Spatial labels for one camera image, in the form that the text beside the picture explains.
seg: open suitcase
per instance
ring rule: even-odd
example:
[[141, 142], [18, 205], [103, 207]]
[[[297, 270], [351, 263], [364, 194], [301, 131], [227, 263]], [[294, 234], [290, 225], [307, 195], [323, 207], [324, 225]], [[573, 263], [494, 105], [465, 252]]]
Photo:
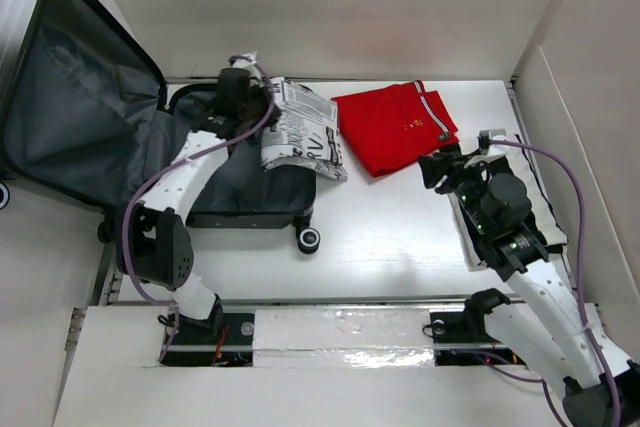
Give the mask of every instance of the open suitcase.
[[[216, 95], [215, 83], [196, 84], [167, 102], [160, 69], [98, 0], [5, 0], [0, 55], [1, 168], [101, 207], [103, 242], [116, 210], [176, 157], [199, 102]], [[264, 171], [254, 137], [211, 177], [187, 225], [294, 224], [311, 253], [301, 233], [315, 195], [311, 170]]]

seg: suitcase lid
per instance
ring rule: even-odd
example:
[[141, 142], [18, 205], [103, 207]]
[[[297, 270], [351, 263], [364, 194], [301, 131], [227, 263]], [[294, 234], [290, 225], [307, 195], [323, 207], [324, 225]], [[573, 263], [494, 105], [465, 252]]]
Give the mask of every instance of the suitcase lid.
[[98, 0], [5, 0], [0, 163], [85, 203], [126, 201], [173, 158], [162, 72]]

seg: white table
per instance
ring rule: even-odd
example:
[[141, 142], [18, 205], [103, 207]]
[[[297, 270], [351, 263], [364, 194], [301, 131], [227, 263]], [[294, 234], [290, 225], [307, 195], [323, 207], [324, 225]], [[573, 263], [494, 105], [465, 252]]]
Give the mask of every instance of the white table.
[[[391, 82], [307, 83], [327, 98]], [[503, 82], [425, 82], [437, 90], [459, 137], [503, 127], [519, 133]], [[194, 272], [226, 300], [433, 299], [498, 287], [492, 271], [470, 273], [446, 197], [425, 190], [417, 164], [374, 180], [344, 145], [349, 180], [318, 179], [312, 226], [317, 253], [301, 254], [292, 228], [191, 229]], [[147, 286], [154, 295], [162, 289]], [[125, 277], [120, 300], [139, 300]]]

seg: folded red shirt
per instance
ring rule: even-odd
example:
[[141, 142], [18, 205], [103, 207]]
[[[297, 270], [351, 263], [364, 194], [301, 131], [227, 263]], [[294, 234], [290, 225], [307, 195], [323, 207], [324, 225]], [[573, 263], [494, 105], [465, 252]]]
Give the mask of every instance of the folded red shirt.
[[373, 177], [391, 174], [443, 145], [458, 141], [458, 128], [437, 91], [422, 81], [333, 99], [340, 132]]

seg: red garment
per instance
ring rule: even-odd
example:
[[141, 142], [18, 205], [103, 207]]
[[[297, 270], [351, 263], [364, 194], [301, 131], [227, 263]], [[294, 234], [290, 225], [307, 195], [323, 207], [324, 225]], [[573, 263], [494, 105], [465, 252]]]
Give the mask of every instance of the red garment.
[[333, 99], [340, 132], [373, 177], [392, 174], [443, 145], [458, 141], [458, 128], [437, 91], [422, 81]]

